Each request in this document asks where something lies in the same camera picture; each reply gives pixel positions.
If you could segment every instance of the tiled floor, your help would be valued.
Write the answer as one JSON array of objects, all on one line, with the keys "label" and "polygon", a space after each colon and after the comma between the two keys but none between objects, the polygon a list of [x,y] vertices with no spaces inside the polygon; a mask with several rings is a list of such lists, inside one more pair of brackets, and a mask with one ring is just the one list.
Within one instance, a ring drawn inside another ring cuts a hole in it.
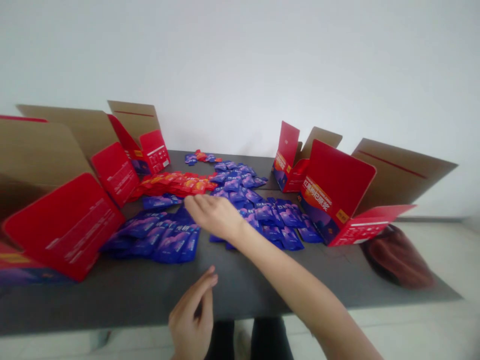
[{"label": "tiled floor", "polygon": [[[480,235],[461,224],[397,225],[432,270],[465,300],[355,309],[350,314],[386,359],[480,359]],[[296,316],[284,319],[295,359],[325,358]],[[238,324],[248,330],[253,320]],[[93,352],[90,337],[75,332],[0,338],[0,360],[163,360],[173,355],[165,326],[114,331],[109,343]]]}]

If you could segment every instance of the person's left hand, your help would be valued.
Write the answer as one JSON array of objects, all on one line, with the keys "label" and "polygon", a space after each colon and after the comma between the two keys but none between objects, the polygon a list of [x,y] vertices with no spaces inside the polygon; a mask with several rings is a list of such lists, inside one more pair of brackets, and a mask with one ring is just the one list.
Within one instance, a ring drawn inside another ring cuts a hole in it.
[{"label": "person's left hand", "polygon": [[[168,318],[175,360],[203,360],[214,327],[212,288],[219,281],[212,265],[181,297]],[[201,313],[196,310],[201,303]]]}]

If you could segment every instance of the gray table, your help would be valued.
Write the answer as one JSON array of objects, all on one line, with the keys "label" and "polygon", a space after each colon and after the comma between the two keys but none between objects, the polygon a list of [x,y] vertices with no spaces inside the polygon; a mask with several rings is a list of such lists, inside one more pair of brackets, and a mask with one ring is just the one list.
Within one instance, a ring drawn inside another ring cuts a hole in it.
[{"label": "gray table", "polygon": [[[170,152],[174,165],[168,170],[212,173],[209,164],[181,165],[183,154]],[[260,176],[268,175],[273,162],[265,157],[223,156],[253,166]],[[294,194],[275,190],[259,189],[258,193],[264,198],[297,201]],[[131,203],[123,211],[132,216],[140,208],[139,203]],[[290,312],[243,255],[226,250],[222,243],[210,243],[209,236],[201,231],[196,259],[190,263],[165,265],[143,259],[102,257],[79,284],[4,288],[0,292],[0,336],[165,325],[181,295],[212,264],[219,276],[213,291],[217,320]],[[323,244],[304,245],[304,250],[288,254],[325,283],[349,309],[461,299],[438,277],[435,287],[418,291],[386,282],[371,270],[356,245],[332,248]]]}]

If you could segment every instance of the open cardboard box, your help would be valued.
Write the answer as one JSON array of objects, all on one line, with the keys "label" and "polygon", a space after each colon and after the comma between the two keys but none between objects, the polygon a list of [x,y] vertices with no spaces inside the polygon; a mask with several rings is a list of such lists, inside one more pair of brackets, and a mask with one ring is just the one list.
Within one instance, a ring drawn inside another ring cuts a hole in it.
[{"label": "open cardboard box", "polygon": [[314,140],[319,140],[334,148],[342,141],[342,135],[316,126],[312,128],[303,148],[299,136],[300,130],[285,121],[281,122],[278,150],[271,171],[283,193],[300,191],[310,158],[316,155],[312,148]]},{"label": "open cardboard box", "polygon": [[0,285],[83,280],[125,218],[72,132],[2,119],[0,147]]},{"label": "open cardboard box", "polygon": [[67,125],[85,157],[90,159],[120,142],[140,175],[156,174],[170,164],[170,157],[153,105],[108,101],[113,113],[101,110],[38,105],[17,105],[26,117]]},{"label": "open cardboard box", "polygon": [[314,140],[298,200],[327,246],[378,235],[457,164],[363,139],[350,156]]}]

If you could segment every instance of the black pants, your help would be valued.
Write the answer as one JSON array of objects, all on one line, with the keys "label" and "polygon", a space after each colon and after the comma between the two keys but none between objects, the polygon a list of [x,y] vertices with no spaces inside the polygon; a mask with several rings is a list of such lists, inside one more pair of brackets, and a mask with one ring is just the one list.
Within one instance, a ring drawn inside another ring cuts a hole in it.
[{"label": "black pants", "polygon": [[[233,320],[213,325],[211,342],[205,360],[234,360]],[[251,360],[294,360],[281,317],[256,318],[251,333]]]}]

